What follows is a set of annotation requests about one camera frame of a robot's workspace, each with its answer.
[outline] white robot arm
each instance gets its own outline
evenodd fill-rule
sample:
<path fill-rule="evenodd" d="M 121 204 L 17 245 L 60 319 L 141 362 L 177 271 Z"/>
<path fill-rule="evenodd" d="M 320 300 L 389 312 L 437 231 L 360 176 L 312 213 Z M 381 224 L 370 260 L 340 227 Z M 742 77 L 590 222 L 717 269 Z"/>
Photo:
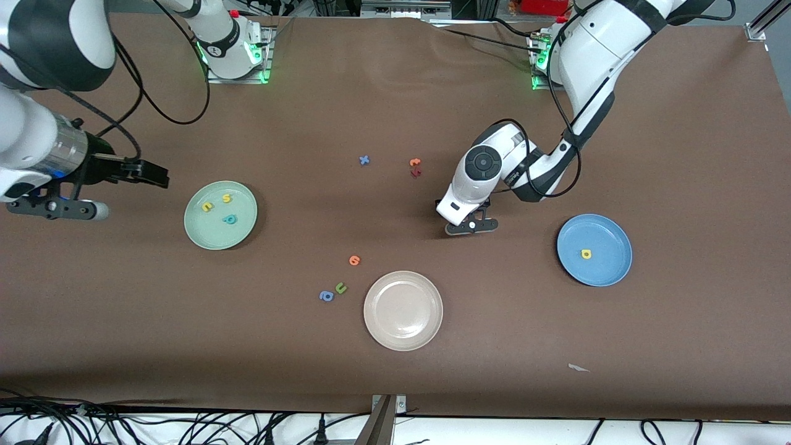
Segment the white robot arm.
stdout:
<path fill-rule="evenodd" d="M 230 17 L 221 0 L 160 1 L 185 18 L 217 76 L 238 78 L 260 63 L 248 47 L 258 24 Z M 83 184 L 168 186 L 166 169 L 116 156 L 104 140 L 80 129 L 79 121 L 15 91 L 90 91 L 107 80 L 115 46 L 104 0 L 2 0 L 0 45 L 0 202 L 10 211 L 98 220 L 107 208 L 77 200 Z M 70 200 L 59 196 L 64 182 L 78 184 Z"/>
<path fill-rule="evenodd" d="M 610 111 L 615 101 L 613 89 L 623 68 L 681 6 L 687 4 L 684 13 L 700 13 L 712 3 L 577 0 L 578 14 L 565 25 L 551 29 L 549 76 L 568 93 L 573 109 L 569 127 L 549 154 L 542 152 L 514 120 L 502 120 L 487 128 L 465 154 L 437 205 L 437 211 L 450 222 L 446 231 L 481 231 L 475 220 L 465 219 L 487 202 L 498 180 L 503 180 L 522 201 L 539 202 L 551 196 L 569 164 Z"/>

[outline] green plate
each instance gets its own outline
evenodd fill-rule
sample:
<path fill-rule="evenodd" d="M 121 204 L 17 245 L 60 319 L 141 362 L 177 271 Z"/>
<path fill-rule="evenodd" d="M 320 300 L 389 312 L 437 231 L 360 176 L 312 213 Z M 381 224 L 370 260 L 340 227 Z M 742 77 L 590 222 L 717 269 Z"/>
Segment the green plate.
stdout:
<path fill-rule="evenodd" d="M 223 202 L 224 195 L 230 195 L 230 202 Z M 206 203 L 212 206 L 209 211 L 203 210 Z M 204 249 L 222 250 L 242 242 L 256 218 L 258 204 L 249 188 L 234 181 L 218 181 L 198 190 L 187 204 L 184 229 L 192 242 Z"/>

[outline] plate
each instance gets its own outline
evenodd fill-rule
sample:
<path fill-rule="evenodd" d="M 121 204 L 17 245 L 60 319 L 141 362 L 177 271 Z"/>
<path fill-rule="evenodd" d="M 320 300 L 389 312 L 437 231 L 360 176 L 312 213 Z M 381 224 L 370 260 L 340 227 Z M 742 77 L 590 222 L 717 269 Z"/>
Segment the plate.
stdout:
<path fill-rule="evenodd" d="M 416 272 L 390 272 L 368 290 L 365 326 L 374 340 L 393 351 L 426 346 L 442 324 L 440 292 Z"/>
<path fill-rule="evenodd" d="M 228 203 L 223 202 L 224 195 L 229 195 Z M 212 206 L 209 211 L 203 210 L 206 203 Z M 258 204 L 249 188 L 234 181 L 218 181 L 198 190 L 187 204 L 184 230 L 196 245 L 222 250 L 242 242 L 257 218 Z"/>
<path fill-rule="evenodd" d="M 632 245 L 626 232 L 611 219 L 578 215 L 560 230 L 558 256 L 566 271 L 581 283 L 611 286 L 629 272 Z"/>

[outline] brown table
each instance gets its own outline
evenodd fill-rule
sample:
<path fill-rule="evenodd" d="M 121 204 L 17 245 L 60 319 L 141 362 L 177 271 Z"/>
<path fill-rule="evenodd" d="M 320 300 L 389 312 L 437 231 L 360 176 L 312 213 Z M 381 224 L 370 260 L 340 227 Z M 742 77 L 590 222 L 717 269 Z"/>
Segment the brown table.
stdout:
<path fill-rule="evenodd" d="M 201 74 L 163 17 L 113 25 L 162 108 L 199 109 Z M 740 28 L 663 31 L 623 73 L 573 192 L 496 195 L 499 230 L 448 238 L 433 201 L 479 132 L 512 117 L 557 142 L 562 122 L 526 69 L 518 50 L 420 21 L 300 19 L 269 85 L 212 86 L 190 127 L 142 106 L 127 127 L 170 169 L 168 190 L 85 188 L 112 208 L 98 223 L 0 212 L 0 383 L 186 406 L 353 412 L 405 393 L 420 413 L 787 418 L 791 120 L 763 45 Z M 118 116 L 135 94 L 119 66 L 85 96 Z M 36 97 L 103 127 L 57 93 Z M 243 245 L 210 252 L 182 218 L 218 180 L 247 184 L 260 217 Z M 630 236 L 616 286 L 558 263 L 560 226 L 586 212 Z M 400 269 L 445 304 L 415 352 L 381 347 L 362 319 L 368 287 Z M 317 298 L 339 281 L 346 294 Z"/>

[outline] white paper scrap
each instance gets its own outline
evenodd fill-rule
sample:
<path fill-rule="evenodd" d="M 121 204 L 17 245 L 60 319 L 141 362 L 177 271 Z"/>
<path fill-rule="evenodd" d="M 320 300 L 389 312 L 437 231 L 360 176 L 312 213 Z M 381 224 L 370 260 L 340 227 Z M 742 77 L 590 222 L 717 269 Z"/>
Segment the white paper scrap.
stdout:
<path fill-rule="evenodd" d="M 585 369 L 585 368 L 583 368 L 583 367 L 579 367 L 579 366 L 577 366 L 577 365 L 573 365 L 573 364 L 571 364 L 571 363 L 569 363 L 569 367 L 570 367 L 571 369 L 575 370 L 575 371 L 581 371 L 581 372 L 590 372 L 590 371 L 588 371 L 587 369 Z"/>

